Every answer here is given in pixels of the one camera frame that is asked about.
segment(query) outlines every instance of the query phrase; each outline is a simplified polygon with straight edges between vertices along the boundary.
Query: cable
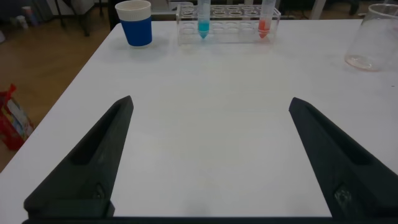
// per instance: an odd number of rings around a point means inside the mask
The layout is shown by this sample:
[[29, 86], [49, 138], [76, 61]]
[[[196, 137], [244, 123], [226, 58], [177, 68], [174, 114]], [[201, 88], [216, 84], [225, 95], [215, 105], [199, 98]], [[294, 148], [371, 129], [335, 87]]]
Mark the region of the cable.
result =
[[304, 14], [304, 10], [303, 9], [301, 10], [301, 19], [302, 18], [308, 19], [308, 17]]

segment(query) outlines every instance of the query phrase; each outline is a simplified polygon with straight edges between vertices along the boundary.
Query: chair leg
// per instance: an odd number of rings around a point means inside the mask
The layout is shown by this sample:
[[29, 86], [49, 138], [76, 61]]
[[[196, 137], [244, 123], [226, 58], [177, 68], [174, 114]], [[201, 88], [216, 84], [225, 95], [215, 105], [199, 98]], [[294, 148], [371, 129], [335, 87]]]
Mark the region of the chair leg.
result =
[[99, 16], [104, 17], [104, 13], [102, 12], [102, 0], [99, 0]]
[[75, 16], [77, 16], [77, 20], [79, 21], [79, 25], [81, 26], [81, 28], [83, 29], [85, 36], [88, 37], [90, 36], [90, 33], [88, 32], [87, 26], [86, 26], [86, 19], [81, 19], [82, 16], [76, 13], [75, 8], [71, 5], [70, 8], [72, 9], [73, 13]]
[[349, 3], [351, 4], [351, 8], [349, 9], [349, 15], [352, 16], [356, 14], [359, 9], [359, 0], [350, 0]]
[[61, 20], [61, 26], [65, 27], [65, 23], [62, 20], [60, 6], [58, 5], [58, 0], [55, 0], [55, 5], [57, 6], [58, 16], [60, 17], [60, 20]]

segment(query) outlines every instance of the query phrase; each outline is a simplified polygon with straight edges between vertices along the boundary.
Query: test tube rack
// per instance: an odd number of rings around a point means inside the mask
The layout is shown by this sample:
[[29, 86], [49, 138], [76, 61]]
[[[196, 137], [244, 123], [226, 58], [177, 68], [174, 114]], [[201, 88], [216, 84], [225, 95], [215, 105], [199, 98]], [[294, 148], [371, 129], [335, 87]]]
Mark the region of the test tube rack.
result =
[[210, 30], [202, 39], [198, 33], [197, 7], [178, 5], [178, 44], [272, 44], [276, 38], [280, 12], [274, 8], [270, 31], [264, 38], [260, 38], [258, 31], [260, 12], [261, 5], [211, 6]]

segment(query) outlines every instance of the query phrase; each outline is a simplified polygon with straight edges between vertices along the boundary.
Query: blue liquid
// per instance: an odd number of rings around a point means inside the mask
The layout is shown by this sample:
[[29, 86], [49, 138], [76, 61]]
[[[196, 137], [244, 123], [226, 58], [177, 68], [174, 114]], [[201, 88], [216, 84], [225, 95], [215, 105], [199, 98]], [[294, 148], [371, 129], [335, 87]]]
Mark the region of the blue liquid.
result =
[[204, 39], [209, 33], [210, 22], [209, 21], [198, 21], [199, 35]]

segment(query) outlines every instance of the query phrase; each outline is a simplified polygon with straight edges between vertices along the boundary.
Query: red liquid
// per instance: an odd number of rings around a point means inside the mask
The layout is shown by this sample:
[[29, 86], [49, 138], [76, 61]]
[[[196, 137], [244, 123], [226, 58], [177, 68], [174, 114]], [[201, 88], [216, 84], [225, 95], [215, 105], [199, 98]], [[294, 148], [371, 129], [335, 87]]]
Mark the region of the red liquid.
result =
[[264, 19], [259, 21], [259, 35], [263, 39], [266, 37], [266, 35], [269, 33], [269, 25], [266, 24], [266, 21]]

